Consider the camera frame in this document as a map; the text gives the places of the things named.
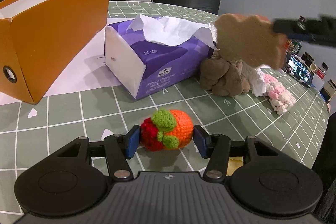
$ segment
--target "beige plush toy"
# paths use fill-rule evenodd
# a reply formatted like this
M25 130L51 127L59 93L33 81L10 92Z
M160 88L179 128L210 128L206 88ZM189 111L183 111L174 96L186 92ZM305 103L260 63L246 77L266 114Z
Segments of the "beige plush toy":
M283 64L287 38L273 33L267 18L224 14L215 26L219 51L201 62L199 83L205 90L220 96L246 94L250 84L242 74L242 61L251 67L265 64L274 69Z

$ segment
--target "green checkered tablecloth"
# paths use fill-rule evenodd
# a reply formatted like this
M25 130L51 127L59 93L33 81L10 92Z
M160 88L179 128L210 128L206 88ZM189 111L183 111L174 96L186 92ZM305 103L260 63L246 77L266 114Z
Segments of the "green checkered tablecloth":
M137 1L111 1L108 17L134 18L136 14L175 16L211 23L217 16L174 5ZM14 182L24 170L78 136L99 141L104 131L125 134L158 108L180 109L194 124L209 133L223 133L232 140L255 135L307 167L312 167L328 121L326 104L314 88L306 88L283 72L263 69L276 77L295 96L297 103L284 115L276 114L268 99L251 92L220 97L200 88L189 78L144 99L135 101L123 86L44 97L32 106L16 102L0 106L0 223L9 224L22 211L14 196ZM36 115L28 117L32 108ZM128 161L134 174L139 170L200 171L208 160L191 142L174 151L150 152L139 147ZM107 174L104 158L93 166Z

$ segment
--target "bread-shaped plush toy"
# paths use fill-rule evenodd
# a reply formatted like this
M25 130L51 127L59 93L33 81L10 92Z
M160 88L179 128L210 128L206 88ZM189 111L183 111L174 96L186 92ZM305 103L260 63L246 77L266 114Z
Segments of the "bread-shaped plush toy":
M243 60L253 68L265 64L278 69L283 65L287 37L274 33L266 17L224 14L215 26L216 47L224 60Z
M157 110L141 124L141 142L151 151L179 149L190 143L194 125L181 110Z

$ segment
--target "tissue paper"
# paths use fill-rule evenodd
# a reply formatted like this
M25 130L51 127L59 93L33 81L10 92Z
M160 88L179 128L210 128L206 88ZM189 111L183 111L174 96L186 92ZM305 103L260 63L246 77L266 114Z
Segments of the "tissue paper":
M191 77L214 48L206 25L172 17L138 15L105 29L105 64L135 99Z

